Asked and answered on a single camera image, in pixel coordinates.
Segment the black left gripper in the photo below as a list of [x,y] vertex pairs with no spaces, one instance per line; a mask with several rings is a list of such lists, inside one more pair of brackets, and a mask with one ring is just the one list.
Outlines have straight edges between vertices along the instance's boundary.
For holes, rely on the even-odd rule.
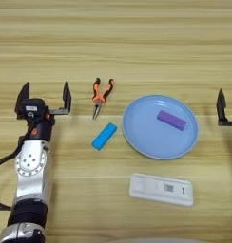
[[21,136],[20,139],[23,141],[26,140],[43,140],[50,142],[52,127],[55,124],[55,119],[53,115],[67,115],[70,113],[71,108],[71,93],[69,89],[68,82],[65,82],[63,89],[63,101],[64,106],[58,109],[50,109],[48,112],[34,112],[34,111],[19,111],[19,106],[24,99],[29,97],[29,82],[26,82],[21,91],[18,94],[15,113],[17,114],[18,120],[26,120],[28,125],[28,131],[24,136]]

